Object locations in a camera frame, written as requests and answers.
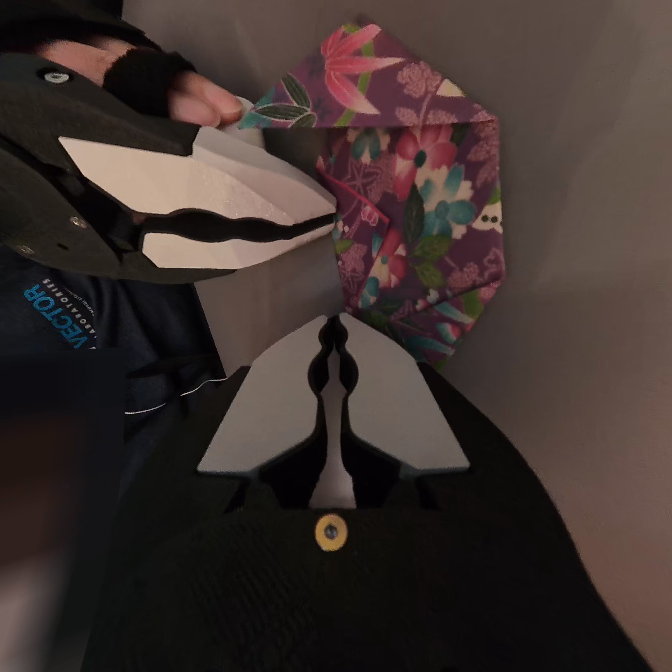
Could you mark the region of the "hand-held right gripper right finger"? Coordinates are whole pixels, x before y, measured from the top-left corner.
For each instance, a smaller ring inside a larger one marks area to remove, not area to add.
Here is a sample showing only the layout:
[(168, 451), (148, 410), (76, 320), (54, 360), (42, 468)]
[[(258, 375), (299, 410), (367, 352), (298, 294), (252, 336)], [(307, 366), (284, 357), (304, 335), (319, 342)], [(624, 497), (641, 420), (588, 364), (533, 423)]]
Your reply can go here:
[(347, 313), (336, 318), (341, 459), (356, 507), (380, 508), (401, 481), (463, 473), (469, 461), (415, 359)]

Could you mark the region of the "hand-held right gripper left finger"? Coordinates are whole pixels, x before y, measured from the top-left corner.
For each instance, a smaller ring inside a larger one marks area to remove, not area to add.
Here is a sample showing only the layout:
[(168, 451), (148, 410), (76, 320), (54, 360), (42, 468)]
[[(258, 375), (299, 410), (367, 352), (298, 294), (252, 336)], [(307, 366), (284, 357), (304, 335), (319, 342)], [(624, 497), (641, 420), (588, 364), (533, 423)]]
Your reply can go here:
[(267, 485), (280, 506), (307, 508), (325, 467), (322, 390), (331, 319), (319, 316), (264, 351), (245, 376), (197, 471)]

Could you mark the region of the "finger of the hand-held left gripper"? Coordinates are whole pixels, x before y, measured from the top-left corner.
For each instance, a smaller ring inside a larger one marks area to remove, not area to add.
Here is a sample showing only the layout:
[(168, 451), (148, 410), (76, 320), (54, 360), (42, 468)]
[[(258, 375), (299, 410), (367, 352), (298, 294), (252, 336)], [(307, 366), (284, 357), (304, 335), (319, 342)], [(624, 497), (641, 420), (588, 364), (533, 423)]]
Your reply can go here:
[(201, 128), (189, 156), (64, 136), (59, 142), (85, 178), (131, 211), (201, 210), (280, 226), (335, 213), (335, 198), (326, 189), (249, 142), (248, 134)]
[(154, 216), (140, 249), (157, 267), (240, 270), (263, 264), (331, 233), (334, 216), (282, 225), (258, 218)]

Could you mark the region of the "purple floral origami paper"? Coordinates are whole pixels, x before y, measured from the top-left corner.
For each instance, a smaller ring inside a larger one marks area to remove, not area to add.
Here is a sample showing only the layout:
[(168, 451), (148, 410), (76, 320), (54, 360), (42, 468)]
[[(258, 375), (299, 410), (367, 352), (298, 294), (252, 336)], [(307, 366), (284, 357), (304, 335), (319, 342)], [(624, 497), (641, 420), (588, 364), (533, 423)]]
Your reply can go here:
[(496, 116), (363, 17), (239, 128), (326, 132), (345, 309), (441, 372), (505, 277)]

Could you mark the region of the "person's left forearm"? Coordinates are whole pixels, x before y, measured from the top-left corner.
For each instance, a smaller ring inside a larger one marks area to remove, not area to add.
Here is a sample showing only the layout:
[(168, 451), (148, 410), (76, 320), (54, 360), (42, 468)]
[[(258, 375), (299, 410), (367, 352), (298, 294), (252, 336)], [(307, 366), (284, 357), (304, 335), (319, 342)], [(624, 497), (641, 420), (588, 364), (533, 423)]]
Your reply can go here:
[(114, 38), (142, 48), (159, 47), (122, 20), (122, 1), (2, 1), (1, 51), (33, 53), (58, 40), (88, 43)]

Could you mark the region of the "person's left hand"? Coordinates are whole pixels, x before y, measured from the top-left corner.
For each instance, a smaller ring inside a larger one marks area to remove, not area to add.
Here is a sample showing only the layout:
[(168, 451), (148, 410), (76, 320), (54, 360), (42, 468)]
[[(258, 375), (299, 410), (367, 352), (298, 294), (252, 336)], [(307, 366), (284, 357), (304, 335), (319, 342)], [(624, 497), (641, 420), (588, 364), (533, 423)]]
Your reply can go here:
[[(93, 37), (86, 43), (51, 40), (34, 53), (101, 87), (113, 65), (135, 49), (124, 40)], [(167, 90), (169, 117), (181, 122), (222, 128), (240, 121), (243, 108), (240, 98), (192, 71), (176, 75)]]

